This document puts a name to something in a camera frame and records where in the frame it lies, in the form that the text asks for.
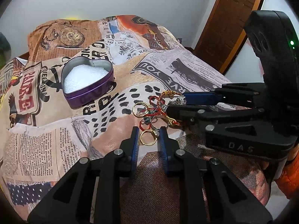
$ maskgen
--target bed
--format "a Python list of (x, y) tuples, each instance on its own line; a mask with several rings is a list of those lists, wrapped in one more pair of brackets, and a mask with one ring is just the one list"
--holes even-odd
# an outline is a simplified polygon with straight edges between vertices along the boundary
[[(207, 91), (229, 83), (165, 27), (135, 15), (52, 20), (29, 34), (28, 46), (26, 66), (14, 58), (0, 71), (0, 184), (23, 220), (81, 157), (101, 158), (130, 137), (140, 121), (132, 114), (136, 102), (164, 90)], [(115, 83), (99, 99), (71, 109), (60, 75), (76, 56), (111, 61)], [(169, 128), (168, 134), (196, 157), (221, 159), (267, 203), (269, 185), (255, 161), (207, 148), (192, 128)], [(179, 223), (178, 181), (164, 176), (156, 145), (140, 146), (136, 176), (121, 184), (120, 193), (122, 223)]]

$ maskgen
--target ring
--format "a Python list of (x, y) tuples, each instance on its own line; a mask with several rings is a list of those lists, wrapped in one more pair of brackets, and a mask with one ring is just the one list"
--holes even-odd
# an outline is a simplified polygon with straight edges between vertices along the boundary
[[(134, 107), (135, 106), (137, 106), (137, 105), (143, 105), (143, 106), (145, 106), (146, 107), (146, 112), (143, 114), (143, 115), (137, 115), (137, 114), (135, 114), (134, 113)], [(145, 103), (145, 102), (137, 102), (137, 103), (135, 103), (134, 104), (134, 106), (132, 107), (132, 113), (133, 113), (133, 115), (135, 116), (135, 117), (137, 117), (137, 118), (143, 118), (146, 114), (147, 114), (147, 112), (148, 112), (148, 110), (149, 110), (149, 105), (147, 104), (147, 103)]]
[(152, 125), (152, 120), (153, 120), (154, 118), (161, 118), (161, 119), (166, 119), (166, 118), (165, 118), (163, 115), (155, 115), (155, 116), (151, 119), (151, 121), (150, 121), (150, 126), (151, 126), (154, 130), (159, 131), (158, 128), (156, 128), (156, 127), (154, 127), (154, 126)]
[[(154, 137), (154, 139), (155, 139), (155, 140), (154, 140), (152, 143), (150, 143), (150, 144), (145, 144), (145, 143), (143, 142), (143, 140), (142, 140), (142, 135), (143, 135), (144, 133), (146, 133), (146, 132), (150, 132), (150, 133), (152, 134), (152, 136)], [(140, 135), (140, 142), (141, 142), (143, 145), (145, 145), (145, 146), (152, 146), (152, 145), (154, 145), (154, 144), (157, 142), (157, 139), (158, 139), (157, 133), (156, 133), (155, 131), (153, 131), (153, 130), (145, 130), (145, 131), (142, 132), (141, 135)]]

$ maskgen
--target brown door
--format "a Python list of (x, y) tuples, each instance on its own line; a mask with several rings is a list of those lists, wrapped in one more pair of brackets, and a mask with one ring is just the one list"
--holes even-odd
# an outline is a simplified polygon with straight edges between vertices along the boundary
[(220, 70), (236, 44), (254, 4), (255, 0), (216, 0), (194, 54)]

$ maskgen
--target orange fabric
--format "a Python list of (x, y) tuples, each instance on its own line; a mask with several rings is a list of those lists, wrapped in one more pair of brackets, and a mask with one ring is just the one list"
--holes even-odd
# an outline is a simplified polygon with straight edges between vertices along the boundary
[(280, 190), (290, 199), (299, 187), (299, 154), (283, 169), (282, 175), (276, 180)]

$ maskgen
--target silver ring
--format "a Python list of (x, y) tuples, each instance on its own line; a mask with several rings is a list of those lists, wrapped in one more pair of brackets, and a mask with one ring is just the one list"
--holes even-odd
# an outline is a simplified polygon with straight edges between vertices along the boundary
[(150, 120), (150, 126), (151, 126), (154, 130), (159, 131), (158, 128), (156, 128), (156, 127), (154, 127), (154, 126), (152, 125), (152, 120), (155, 119), (155, 118), (161, 118), (161, 119), (166, 119), (166, 118), (165, 118), (163, 115), (155, 115), (155, 116)]

